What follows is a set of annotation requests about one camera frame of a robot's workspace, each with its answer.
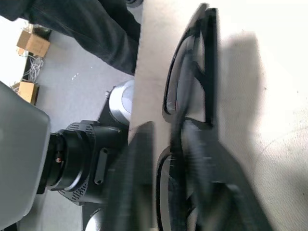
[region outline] white cable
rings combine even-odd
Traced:
[[[28,75],[28,81],[37,83],[37,78],[44,65],[44,60],[39,56],[33,57],[32,55],[27,55],[26,57],[30,59],[30,69],[24,73],[23,77]]]

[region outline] dark jeans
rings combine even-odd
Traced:
[[[35,0],[23,18],[75,38],[104,62],[134,75],[140,24],[124,0]]]

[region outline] white table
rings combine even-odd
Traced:
[[[146,0],[131,132],[155,122],[178,41],[199,0]],[[219,138],[238,159],[277,230],[308,230],[308,5],[213,0],[219,14]]]

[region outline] glasses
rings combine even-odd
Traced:
[[[156,171],[159,231],[272,230],[240,165],[219,143],[217,10],[200,5],[173,56],[162,113],[170,146]]]

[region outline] gray floor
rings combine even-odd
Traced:
[[[142,6],[132,10],[141,22]],[[72,38],[53,32],[44,67],[38,77],[37,107],[51,118],[51,131],[72,122],[96,120],[105,92],[132,77],[108,66],[82,49]],[[58,192],[37,196],[20,231],[80,231],[81,208]]]

